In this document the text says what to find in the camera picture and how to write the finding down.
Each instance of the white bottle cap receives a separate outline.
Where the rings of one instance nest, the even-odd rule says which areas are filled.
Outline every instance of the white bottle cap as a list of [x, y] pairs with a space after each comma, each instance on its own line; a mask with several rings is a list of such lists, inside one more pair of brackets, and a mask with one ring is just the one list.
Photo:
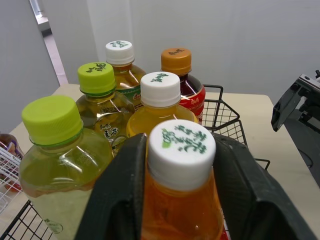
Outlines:
[[135, 60], [134, 49], [129, 41], [111, 41], [105, 45], [106, 62], [111, 65], [124, 65]]
[[171, 72], [157, 71], [141, 78], [141, 102], [151, 107], [165, 108], [181, 100], [180, 78]]
[[149, 135], [148, 170], [160, 185], [193, 191], [208, 180], [215, 154], [215, 139], [203, 126], [188, 120], [168, 120]]

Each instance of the black wire basket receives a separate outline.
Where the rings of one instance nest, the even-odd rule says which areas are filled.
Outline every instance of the black wire basket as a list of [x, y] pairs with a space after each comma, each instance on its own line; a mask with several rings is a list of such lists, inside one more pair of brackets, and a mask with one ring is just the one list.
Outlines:
[[[217, 99], [206, 99], [202, 117], [202, 125], [209, 131], [233, 138], [247, 145], [245, 132], [240, 121], [240, 115], [222, 100], [223, 87], [218, 85], [204, 85], [212, 92], [218, 93]], [[38, 215], [30, 201], [27, 201], [11, 224], [5, 230], [0, 240], [55, 240], [46, 223]]]

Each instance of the floor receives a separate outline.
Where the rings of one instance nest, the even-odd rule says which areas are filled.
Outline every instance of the floor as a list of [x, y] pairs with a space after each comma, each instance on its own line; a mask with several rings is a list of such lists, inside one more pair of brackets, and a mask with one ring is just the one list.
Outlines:
[[300, 115], [301, 113], [296, 109], [284, 125], [320, 187], [320, 134], [297, 121]]
[[54, 39], [54, 36], [52, 34], [49, 34], [44, 37], [44, 42], [46, 45], [46, 48], [48, 49], [56, 76], [58, 78], [58, 81], [60, 85], [67, 84], [68, 80], [66, 77], [64, 66], [62, 65], [60, 55], [57, 49], [57, 45]]

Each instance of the lime green bottle cap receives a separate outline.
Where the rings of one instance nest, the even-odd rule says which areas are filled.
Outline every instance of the lime green bottle cap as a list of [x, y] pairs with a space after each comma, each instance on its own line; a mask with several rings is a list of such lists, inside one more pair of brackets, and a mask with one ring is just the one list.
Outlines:
[[55, 145], [76, 136], [83, 123], [75, 101], [68, 96], [46, 96], [29, 103], [22, 121], [30, 140], [37, 145]]
[[106, 62], [91, 62], [78, 68], [80, 91], [85, 94], [103, 94], [116, 88], [112, 66]]

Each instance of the green tea bottle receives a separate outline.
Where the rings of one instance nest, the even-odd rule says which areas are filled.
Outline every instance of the green tea bottle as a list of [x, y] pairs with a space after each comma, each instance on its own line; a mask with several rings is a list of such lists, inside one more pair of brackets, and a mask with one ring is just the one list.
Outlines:
[[114, 70], [108, 63], [82, 65], [78, 79], [84, 95], [76, 105], [84, 127], [103, 134], [116, 155], [126, 140], [127, 123], [135, 107], [125, 95], [115, 91]]
[[140, 80], [146, 72], [133, 65], [135, 55], [131, 42], [112, 41], [105, 45], [105, 50], [106, 62], [111, 64], [114, 70], [116, 90], [124, 94], [137, 110], [142, 106]]
[[58, 240], [74, 239], [96, 179], [112, 161], [108, 141], [83, 128], [75, 101], [54, 95], [28, 104], [22, 121], [33, 146], [21, 187]]

